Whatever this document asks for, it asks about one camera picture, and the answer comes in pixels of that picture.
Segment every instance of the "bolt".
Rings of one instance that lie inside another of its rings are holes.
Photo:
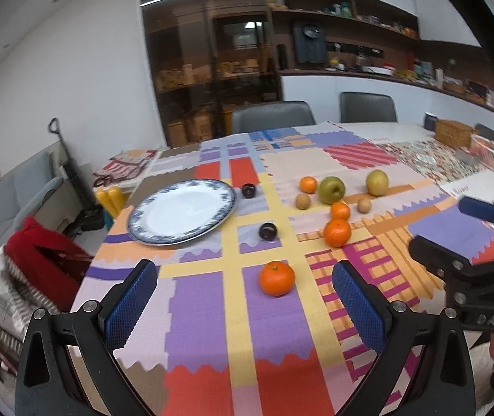
[[[457,317],[457,312],[453,308],[446,308],[446,316],[449,319],[454,319]]]
[[[45,310],[43,308],[39,308],[38,310],[35,310],[34,312],[34,319],[41,319],[45,315]]]
[[[83,305],[83,310],[86,313],[91,313],[93,310],[95,310],[95,308],[97,308],[97,302],[94,300],[88,300]]]
[[[455,301],[459,305],[464,305],[467,302],[467,296],[465,296],[462,292],[455,293]]]
[[[401,300],[396,300],[391,306],[398,313],[404,313],[407,310],[407,305],[404,302],[401,302]]]

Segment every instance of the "tangerine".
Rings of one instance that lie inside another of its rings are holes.
[[[351,226],[343,219],[329,221],[323,230],[324,241],[330,247],[341,247],[351,237]]]
[[[348,220],[351,217],[351,208],[342,202],[335,202],[329,207],[329,214],[332,219]]]
[[[318,187],[318,181],[313,177],[303,177],[299,181],[299,189],[307,194],[314,194]]]
[[[270,261],[260,271],[259,283],[266,294],[283,296],[293,288],[295,272],[282,261]]]

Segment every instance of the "red cloth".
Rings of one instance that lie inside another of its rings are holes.
[[[43,228],[32,216],[24,219],[22,229],[10,237],[4,251],[60,311],[70,311],[91,261],[85,251],[63,234]],[[79,266],[66,261],[74,257],[84,260]]]

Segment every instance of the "white plate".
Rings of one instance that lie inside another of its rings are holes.
[[[235,191],[223,181],[182,181],[163,187],[137,205],[128,219],[128,232],[145,244],[179,244],[224,222],[235,200]]]

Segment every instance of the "tablecloth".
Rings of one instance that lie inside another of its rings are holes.
[[[386,195],[362,215],[356,202],[365,177],[380,168],[389,176]],[[114,356],[157,415],[331,416],[376,354],[366,348],[331,285],[333,265],[348,259],[390,300],[416,311],[443,307],[442,283],[407,253],[416,234],[470,258],[494,258],[494,230],[463,215],[457,200],[391,153],[333,123],[268,130],[202,142],[169,151],[154,164],[131,206],[115,220],[87,272],[73,311],[100,300],[141,258],[159,266],[157,289],[126,346]],[[352,237],[341,248],[324,243],[329,206],[293,206],[303,176],[337,176],[346,185]],[[131,240],[126,219],[134,204],[166,184],[219,179],[238,192],[234,214],[191,243],[156,248]],[[241,196],[256,184],[252,200]],[[274,222],[279,236],[259,238]],[[285,261],[295,288],[279,298],[261,291],[257,276],[268,261]],[[418,361],[415,348],[385,407],[394,409]],[[92,404],[102,403],[76,369]]]

